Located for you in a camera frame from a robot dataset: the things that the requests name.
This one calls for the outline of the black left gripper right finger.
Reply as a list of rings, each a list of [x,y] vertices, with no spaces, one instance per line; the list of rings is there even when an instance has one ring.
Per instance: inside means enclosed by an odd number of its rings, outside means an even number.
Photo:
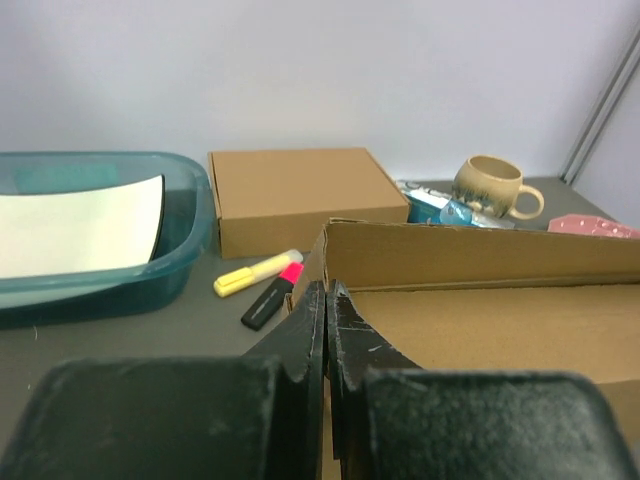
[[[333,454],[345,479],[635,479],[610,404],[560,371],[426,370],[333,282],[326,300]]]

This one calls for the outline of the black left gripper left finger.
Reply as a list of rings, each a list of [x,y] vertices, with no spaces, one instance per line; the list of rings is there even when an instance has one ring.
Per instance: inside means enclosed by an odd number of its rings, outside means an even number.
[[[1,459],[5,479],[318,479],[326,294],[236,357],[52,369]]]

